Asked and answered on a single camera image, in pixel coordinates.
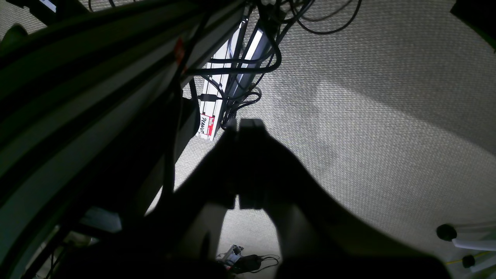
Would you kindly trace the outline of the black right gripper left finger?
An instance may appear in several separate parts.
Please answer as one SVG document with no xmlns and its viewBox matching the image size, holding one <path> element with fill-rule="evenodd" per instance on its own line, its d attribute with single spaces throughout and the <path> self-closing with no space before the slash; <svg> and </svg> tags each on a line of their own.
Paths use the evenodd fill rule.
<svg viewBox="0 0 496 279">
<path fill-rule="evenodd" d="M 150 278 L 225 277 L 216 256 L 223 221 L 236 195 L 224 165 L 236 135 L 236 127 L 229 127 L 179 189 L 161 196 L 147 217 Z"/>
</svg>

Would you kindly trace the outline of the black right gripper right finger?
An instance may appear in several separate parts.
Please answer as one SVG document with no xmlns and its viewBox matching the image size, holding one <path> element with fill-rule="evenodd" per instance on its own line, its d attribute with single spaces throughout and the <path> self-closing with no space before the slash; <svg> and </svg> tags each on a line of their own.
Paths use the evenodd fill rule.
<svg viewBox="0 0 496 279">
<path fill-rule="evenodd" d="M 262 208 L 274 223 L 283 262 L 277 279 L 448 279 L 434 256 L 370 226 L 330 196 L 260 119 L 242 119 L 240 144 L 255 143 L 256 173 L 240 205 Z"/>
</svg>

